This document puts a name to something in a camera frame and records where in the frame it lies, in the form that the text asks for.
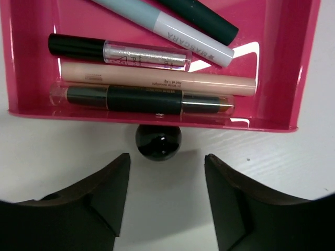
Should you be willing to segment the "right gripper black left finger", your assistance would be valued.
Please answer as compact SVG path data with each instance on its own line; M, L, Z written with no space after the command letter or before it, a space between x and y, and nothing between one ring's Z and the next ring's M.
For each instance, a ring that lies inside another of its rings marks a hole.
M113 250L127 197L130 155L40 200L1 201L1 250Z

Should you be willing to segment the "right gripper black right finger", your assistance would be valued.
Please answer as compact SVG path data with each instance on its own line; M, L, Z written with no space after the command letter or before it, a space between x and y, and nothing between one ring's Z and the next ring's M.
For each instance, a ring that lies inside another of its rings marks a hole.
M214 154L205 157L205 176L219 250L334 250L333 194L285 194Z

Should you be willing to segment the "dark double-ended makeup stick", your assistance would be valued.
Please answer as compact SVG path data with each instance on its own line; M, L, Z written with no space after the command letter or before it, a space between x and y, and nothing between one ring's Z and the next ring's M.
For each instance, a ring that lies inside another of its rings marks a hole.
M231 115L235 109L232 96L214 96L174 89L137 86L97 85L56 82L50 88L53 105L105 108L116 112L161 115Z

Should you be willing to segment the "peach concealer stick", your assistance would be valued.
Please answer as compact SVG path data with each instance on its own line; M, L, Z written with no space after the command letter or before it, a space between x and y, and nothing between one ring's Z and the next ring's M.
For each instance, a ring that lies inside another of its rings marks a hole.
M91 63L63 62L61 77L68 82L115 84L190 92L253 96L253 78L146 69Z

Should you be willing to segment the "black mascara tube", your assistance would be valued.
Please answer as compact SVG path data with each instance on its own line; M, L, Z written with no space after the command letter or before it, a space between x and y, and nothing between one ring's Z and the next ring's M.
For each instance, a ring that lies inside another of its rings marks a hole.
M48 48L52 55L61 58L184 72L189 70L192 61L191 51L184 49L57 33L49 35Z

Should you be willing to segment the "pink bottom drawer front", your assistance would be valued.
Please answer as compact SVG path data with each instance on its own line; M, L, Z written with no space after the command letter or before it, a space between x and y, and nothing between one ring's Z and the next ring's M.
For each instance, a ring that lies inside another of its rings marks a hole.
M168 40L91 1L1 1L1 24L9 113L18 117L144 123L186 127L183 148L205 145L202 131L291 133L306 84L320 1L205 1L239 28L227 68L194 56L192 70L255 78L256 94L237 97L231 119L179 118L59 109L49 88L61 76L61 60L48 50L48 36L63 33L162 47Z

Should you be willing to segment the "brown gold makeup pencil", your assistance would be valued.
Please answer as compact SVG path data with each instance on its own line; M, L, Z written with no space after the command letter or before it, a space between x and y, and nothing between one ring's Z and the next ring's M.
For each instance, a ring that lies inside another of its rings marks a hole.
M160 0L158 2L226 46L230 45L238 34L238 27L200 1Z

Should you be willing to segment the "light blue black pen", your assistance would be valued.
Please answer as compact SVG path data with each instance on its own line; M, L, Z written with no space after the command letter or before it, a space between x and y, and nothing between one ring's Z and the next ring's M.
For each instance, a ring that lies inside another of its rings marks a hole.
M219 65L228 67L234 50L171 15L138 0L95 3Z

